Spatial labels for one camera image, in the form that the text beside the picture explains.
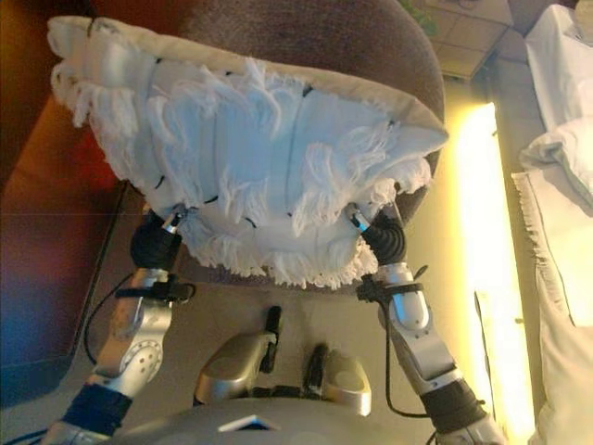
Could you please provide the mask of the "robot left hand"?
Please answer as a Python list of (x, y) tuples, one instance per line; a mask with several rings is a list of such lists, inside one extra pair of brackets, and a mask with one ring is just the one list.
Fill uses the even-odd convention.
[(181, 227), (188, 213), (189, 210), (179, 204), (161, 218), (152, 208), (145, 207), (141, 223), (132, 236), (133, 264), (137, 268), (171, 271), (182, 245)]

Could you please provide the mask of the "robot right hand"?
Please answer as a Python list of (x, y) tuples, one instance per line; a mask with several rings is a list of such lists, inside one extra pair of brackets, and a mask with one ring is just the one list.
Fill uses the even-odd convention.
[(357, 204), (349, 203), (345, 207), (345, 215), (370, 247), (379, 266), (406, 259), (407, 240), (394, 206), (379, 210), (369, 220)]

